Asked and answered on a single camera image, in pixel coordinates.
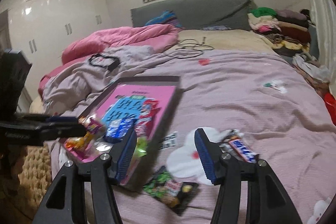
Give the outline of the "clear bag round pastry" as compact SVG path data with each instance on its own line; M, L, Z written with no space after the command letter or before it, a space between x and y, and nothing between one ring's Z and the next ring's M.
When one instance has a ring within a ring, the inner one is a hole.
M99 155L109 153L112 147L113 147L112 144L99 140L94 142L94 144L92 145L93 151Z

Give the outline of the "blue biscuit packet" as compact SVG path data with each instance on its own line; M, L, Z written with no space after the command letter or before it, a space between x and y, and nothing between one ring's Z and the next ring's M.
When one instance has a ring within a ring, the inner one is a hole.
M108 143L118 143L122 141L128 130L134 126L135 119L122 118L110 122L104 140Z

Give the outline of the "brown chocolate bar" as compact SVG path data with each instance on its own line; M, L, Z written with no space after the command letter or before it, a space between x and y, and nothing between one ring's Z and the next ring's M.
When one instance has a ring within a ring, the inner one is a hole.
M223 138L219 142L219 147L221 147L223 152L229 153L238 160L256 163L259 159L259 155L252 151L243 141L243 133L239 130L232 129L225 130L222 134Z

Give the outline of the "green black snack packet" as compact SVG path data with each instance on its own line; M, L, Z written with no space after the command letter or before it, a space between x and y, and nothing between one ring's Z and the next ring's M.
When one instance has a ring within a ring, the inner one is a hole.
M175 180L163 165L143 186L143 191L181 216L198 194L199 184Z

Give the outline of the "green yellow snack bag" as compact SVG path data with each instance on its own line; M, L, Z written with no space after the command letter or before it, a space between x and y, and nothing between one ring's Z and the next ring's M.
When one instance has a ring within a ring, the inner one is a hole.
M134 158L139 159L145 155L147 155L147 146L148 141L146 136L140 136L137 138L137 143L134 150Z

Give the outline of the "red lollipop snack packet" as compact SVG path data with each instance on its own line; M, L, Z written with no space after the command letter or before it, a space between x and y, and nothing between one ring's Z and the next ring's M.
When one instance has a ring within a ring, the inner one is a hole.
M148 138L154 126L154 120L159 111L158 100L149 98L142 104L142 108L134 130L138 138Z

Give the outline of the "purple orange snack packet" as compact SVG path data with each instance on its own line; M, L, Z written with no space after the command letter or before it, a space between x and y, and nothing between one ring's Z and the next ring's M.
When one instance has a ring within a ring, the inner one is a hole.
M100 138L106 132L105 124L95 113L85 117L80 117L79 123L82 124L87 133L93 135L94 138Z

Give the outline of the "beige knitted rug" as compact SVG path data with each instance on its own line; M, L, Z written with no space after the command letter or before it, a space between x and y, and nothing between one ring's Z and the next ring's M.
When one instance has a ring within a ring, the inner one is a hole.
M31 223L52 182L51 155L47 144L27 148L23 171L18 175L20 186L16 205L20 223Z

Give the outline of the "pink children's book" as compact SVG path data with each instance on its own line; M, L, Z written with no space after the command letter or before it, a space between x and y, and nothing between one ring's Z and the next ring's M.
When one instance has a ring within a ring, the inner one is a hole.
M157 156L159 141L177 101L178 84L114 83L78 117L84 137L67 135L60 144L69 156L73 181L120 185L136 191Z

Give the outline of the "lilac bed cover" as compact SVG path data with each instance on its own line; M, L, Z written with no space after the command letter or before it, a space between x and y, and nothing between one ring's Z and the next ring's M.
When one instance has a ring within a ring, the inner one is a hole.
M178 76L182 98L167 133L175 148L163 149L145 171L160 166L178 180L197 181L200 192L182 216L146 193L116 190L124 223L209 223L218 188L206 179L195 156L194 131L203 127L211 141L238 130L244 142L272 167L303 223L316 223L335 195L335 125L322 98L281 57L270 53L212 50L170 55L150 46L108 48L121 65L108 73L87 62L73 65L46 85L49 114L79 115L120 77Z

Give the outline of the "dark cardboard box tray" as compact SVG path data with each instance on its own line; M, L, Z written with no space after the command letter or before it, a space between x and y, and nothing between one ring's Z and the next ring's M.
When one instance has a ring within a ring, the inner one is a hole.
M149 98L158 100L159 111L155 116L152 132L147 138L147 155L139 159L132 158L126 176L121 182L124 188L136 191L144 184L148 168L153 165L158 154L160 139L164 136L169 120L178 105L179 82L178 76L124 77L111 84L80 113L79 117L97 114L106 129L111 121L122 118L135 119L135 126L143 102ZM104 135L93 140L85 152L66 149L64 144L67 139L60 139L60 144L70 159L76 163L91 162L100 156L93 151L92 145L98 140L105 141Z

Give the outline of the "blue striped pillow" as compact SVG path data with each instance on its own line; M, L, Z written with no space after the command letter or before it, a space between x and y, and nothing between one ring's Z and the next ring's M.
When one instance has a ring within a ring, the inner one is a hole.
M157 16L145 23L146 26L152 24L170 24L176 28L182 28L182 25L173 11L164 11L160 16Z

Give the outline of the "beige bed sheet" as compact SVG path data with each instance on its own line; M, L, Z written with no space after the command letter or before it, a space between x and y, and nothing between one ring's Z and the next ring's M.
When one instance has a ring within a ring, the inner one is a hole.
M184 30L173 50L229 50L275 54L266 38L251 31Z

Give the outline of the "pile of folded clothes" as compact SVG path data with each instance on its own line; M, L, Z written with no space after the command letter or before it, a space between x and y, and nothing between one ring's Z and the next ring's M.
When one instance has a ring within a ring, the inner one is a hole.
M261 35L278 55L293 57L309 52L313 26L310 11L274 10L260 7L248 14L248 23L253 32Z

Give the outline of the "black plastic frame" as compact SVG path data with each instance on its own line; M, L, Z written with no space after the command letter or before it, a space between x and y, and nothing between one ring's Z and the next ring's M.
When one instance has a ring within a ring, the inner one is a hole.
M88 62L93 67L104 68L109 72L112 72L121 64L120 59L118 57L111 55L103 55L101 53L96 53L92 55L88 59Z

